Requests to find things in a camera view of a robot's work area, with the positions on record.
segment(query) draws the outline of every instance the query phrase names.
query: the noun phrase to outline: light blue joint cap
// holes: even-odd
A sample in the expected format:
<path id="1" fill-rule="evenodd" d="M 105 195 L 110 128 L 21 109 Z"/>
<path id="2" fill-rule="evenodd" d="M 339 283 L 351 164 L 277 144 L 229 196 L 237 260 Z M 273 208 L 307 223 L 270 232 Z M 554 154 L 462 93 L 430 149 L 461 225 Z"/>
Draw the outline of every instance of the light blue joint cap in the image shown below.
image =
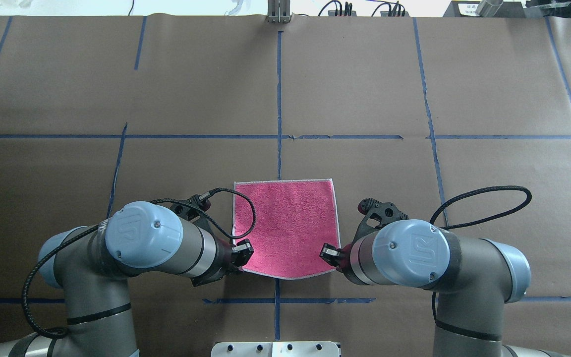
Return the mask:
<path id="1" fill-rule="evenodd" d="M 374 264 L 385 278 L 406 287 L 435 282 L 449 267 L 451 252 L 439 229 L 419 219 L 382 228 L 372 246 Z"/>
<path id="2" fill-rule="evenodd" d="M 78 228 L 84 228 L 84 227 L 85 226 L 72 228 L 67 232 L 59 233 L 56 236 L 48 239 L 41 247 L 41 250 L 39 250 L 39 258 L 37 259 L 37 261 L 43 259 L 43 257 L 48 255 L 48 253 L 50 253 L 50 251 L 53 251 L 57 246 L 60 246 L 61 243 L 65 241 L 65 238 L 67 238 L 67 236 L 70 235 L 70 233 L 77 230 Z M 43 264 L 43 266 L 39 269 L 39 273 L 41 273 L 41 276 L 43 276 L 43 280 L 45 280 L 46 283 L 50 285 L 50 287 L 63 289 L 63 287 L 57 283 L 56 276 L 54 276 L 54 258 L 55 257 L 48 259 L 48 261 L 45 264 Z"/>
<path id="3" fill-rule="evenodd" d="M 172 210 L 136 201 L 109 219 L 105 244 L 118 262 L 146 269 L 169 260 L 182 243 L 182 236 L 182 223 Z"/>
<path id="4" fill-rule="evenodd" d="M 525 291 L 530 287 L 530 281 L 532 280 L 528 259 L 514 246 L 501 242 L 493 242 L 490 239 L 482 239 L 495 246 L 504 257 L 508 269 L 510 270 L 510 277 L 513 280 L 513 291 L 510 294 L 510 298 L 506 300 L 506 303 L 521 300 L 525 295 Z"/>

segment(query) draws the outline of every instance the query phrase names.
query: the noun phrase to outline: white label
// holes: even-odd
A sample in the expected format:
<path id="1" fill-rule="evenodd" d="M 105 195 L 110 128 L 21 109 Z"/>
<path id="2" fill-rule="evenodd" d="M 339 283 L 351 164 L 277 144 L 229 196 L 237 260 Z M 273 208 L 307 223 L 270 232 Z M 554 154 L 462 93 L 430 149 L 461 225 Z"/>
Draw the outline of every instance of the white label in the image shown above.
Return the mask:
<path id="1" fill-rule="evenodd" d="M 458 4 L 459 13 L 462 16 L 479 16 L 477 14 L 477 4 Z"/>

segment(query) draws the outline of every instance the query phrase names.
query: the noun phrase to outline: metal bracket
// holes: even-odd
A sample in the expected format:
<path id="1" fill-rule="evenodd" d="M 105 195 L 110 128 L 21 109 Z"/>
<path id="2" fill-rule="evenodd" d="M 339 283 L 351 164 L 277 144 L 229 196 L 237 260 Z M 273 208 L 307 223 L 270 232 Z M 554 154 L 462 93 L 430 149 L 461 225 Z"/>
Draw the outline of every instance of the metal bracket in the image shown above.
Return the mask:
<path id="1" fill-rule="evenodd" d="M 340 357 L 341 344 L 331 341 L 217 343 L 211 357 Z"/>
<path id="2" fill-rule="evenodd" d="M 290 0 L 268 0 L 268 22 L 290 22 Z"/>

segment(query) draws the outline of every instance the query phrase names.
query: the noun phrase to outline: pink cloth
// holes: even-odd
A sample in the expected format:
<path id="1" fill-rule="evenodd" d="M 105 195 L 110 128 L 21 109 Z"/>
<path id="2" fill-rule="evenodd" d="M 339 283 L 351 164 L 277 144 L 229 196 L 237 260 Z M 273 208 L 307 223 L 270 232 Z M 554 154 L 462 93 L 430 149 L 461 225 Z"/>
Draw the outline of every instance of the pink cloth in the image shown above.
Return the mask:
<path id="1" fill-rule="evenodd" d="M 254 253 L 244 271 L 287 280 L 333 271 L 319 253 L 324 242 L 340 246 L 332 179 L 236 182 L 235 190 L 250 197 L 257 223 L 250 239 Z M 252 222 L 248 203 L 235 196 L 233 232 Z"/>

